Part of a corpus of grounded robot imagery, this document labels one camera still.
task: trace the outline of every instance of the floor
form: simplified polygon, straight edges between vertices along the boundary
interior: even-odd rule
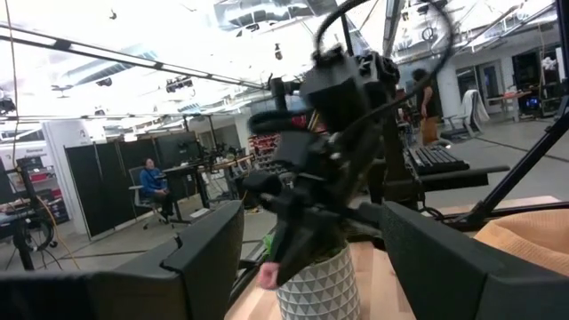
[[[474,140],[467,140],[453,145],[451,151],[472,166],[506,164],[513,167],[522,158],[526,150],[532,147],[543,134],[550,122],[547,120],[522,122],[492,122],[485,127],[484,134]],[[478,188],[464,188],[452,191],[427,193],[427,204],[432,207],[473,204],[486,196],[506,173],[495,173],[490,176],[490,185]],[[544,157],[526,177],[514,188],[507,198],[528,196],[555,196],[560,199],[569,198],[569,136],[564,136],[547,157]],[[211,196],[224,186],[210,188]],[[199,198],[193,197],[183,204],[182,210],[188,214],[201,208]],[[259,246],[261,240],[276,223],[276,217],[270,212],[247,213],[245,215],[244,243],[242,257],[246,257]],[[73,232],[71,223],[60,226],[61,237],[69,250],[73,252],[81,269],[112,269],[136,257],[143,252],[163,243],[185,226],[151,224],[147,230],[142,229],[142,222],[123,228],[110,236],[90,242],[86,236]],[[199,228],[199,223],[190,228]],[[20,259],[11,244],[0,244],[0,270],[22,270]],[[62,244],[50,249],[63,270],[76,269]],[[39,252],[32,257],[36,268],[43,269],[44,263]],[[59,270],[57,262],[47,253],[44,254],[45,266],[49,270]]]

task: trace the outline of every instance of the person sitting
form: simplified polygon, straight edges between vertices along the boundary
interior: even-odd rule
[[[162,216],[168,220],[168,216],[173,215],[173,197],[166,186],[166,181],[157,178],[161,175],[160,169],[154,166],[154,161],[150,158],[144,160],[144,169],[140,172],[140,184],[144,196],[162,205]]]

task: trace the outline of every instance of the black partition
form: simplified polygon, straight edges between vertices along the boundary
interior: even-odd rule
[[[122,166],[117,143],[97,144],[97,159],[102,173],[103,197],[112,212],[113,227],[136,218],[132,204],[131,176]]]
[[[181,143],[188,147],[180,152]],[[197,157],[197,147],[192,144],[196,144],[196,135],[184,132],[155,140],[66,148],[90,235],[97,236],[148,211],[134,206],[129,169],[142,166],[143,159],[149,157],[160,169],[168,169],[188,157]],[[171,183],[169,187],[177,200],[195,193],[194,181],[179,179]]]
[[[103,183],[100,176],[99,164],[95,147],[82,146],[65,148],[68,157],[69,169],[73,174],[73,181],[83,213],[91,236],[97,236],[115,225],[111,218],[112,212],[107,210],[103,201]]]

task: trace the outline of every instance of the computer monitor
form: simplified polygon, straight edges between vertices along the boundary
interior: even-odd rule
[[[156,139],[156,148],[160,156],[160,165],[163,168],[170,168],[187,162],[190,159],[200,157],[196,134],[194,132],[176,133],[158,137]]]

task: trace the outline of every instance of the keyboard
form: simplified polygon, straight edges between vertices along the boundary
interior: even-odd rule
[[[451,155],[446,148],[440,146],[409,148],[406,152],[419,175],[470,169],[469,163]]]

